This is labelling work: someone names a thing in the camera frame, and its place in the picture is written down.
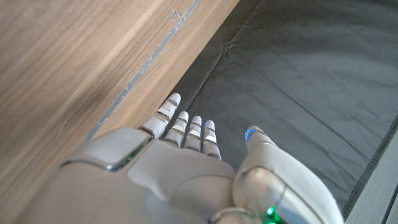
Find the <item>robotic hand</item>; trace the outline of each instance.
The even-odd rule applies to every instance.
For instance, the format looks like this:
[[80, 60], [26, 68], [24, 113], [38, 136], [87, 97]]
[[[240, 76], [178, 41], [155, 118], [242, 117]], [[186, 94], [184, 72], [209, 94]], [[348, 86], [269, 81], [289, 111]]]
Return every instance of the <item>robotic hand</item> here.
[[258, 127], [236, 174], [215, 125], [179, 114], [174, 93], [139, 129], [119, 128], [66, 158], [16, 223], [343, 223], [322, 181]]

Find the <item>dark gray cloth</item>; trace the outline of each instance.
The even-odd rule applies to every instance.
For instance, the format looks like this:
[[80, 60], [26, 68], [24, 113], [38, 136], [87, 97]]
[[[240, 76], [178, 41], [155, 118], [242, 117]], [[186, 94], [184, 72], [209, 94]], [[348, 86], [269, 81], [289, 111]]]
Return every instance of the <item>dark gray cloth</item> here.
[[238, 169], [259, 126], [343, 208], [398, 114], [398, 7], [245, 1], [175, 87]]

